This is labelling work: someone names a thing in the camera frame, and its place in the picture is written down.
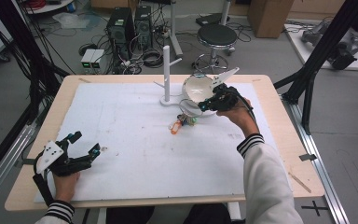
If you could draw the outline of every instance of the wrist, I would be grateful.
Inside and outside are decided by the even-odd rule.
[[[254,133],[260,133],[255,121],[248,113],[246,113],[246,115],[241,117],[238,126],[241,128],[245,137],[248,137]]]

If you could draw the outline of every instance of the black and white cuff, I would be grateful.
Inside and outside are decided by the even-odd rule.
[[[245,159],[245,154],[248,149],[260,143],[264,143],[263,135],[261,135],[260,133],[253,133],[237,146],[237,151]]]
[[[48,207],[45,217],[57,217],[71,223],[74,212],[75,208],[71,204],[56,200]]]

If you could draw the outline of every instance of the black metal pole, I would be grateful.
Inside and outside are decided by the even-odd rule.
[[[274,83],[275,89],[278,89],[293,82],[289,91],[282,95],[283,100],[290,104],[297,104],[298,98],[304,91],[306,92],[301,123],[307,134],[310,134],[310,106],[314,79],[357,18],[358,0],[346,0],[304,66],[290,77]]]

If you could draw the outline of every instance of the stool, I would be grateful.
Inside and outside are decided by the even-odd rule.
[[[211,48],[210,54],[201,54],[193,63],[193,67],[205,74],[219,74],[228,70],[228,62],[217,55],[219,49],[230,49],[237,41],[237,34],[231,28],[221,24],[208,24],[202,26],[197,34],[199,42]]]

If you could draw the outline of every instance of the computer tower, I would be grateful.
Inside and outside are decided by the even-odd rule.
[[[138,6],[135,11],[135,31],[138,36],[138,49],[153,47],[153,32],[150,6]]]
[[[116,50],[115,54],[129,60],[135,48],[135,29],[129,7],[115,7],[106,25],[109,40]]]

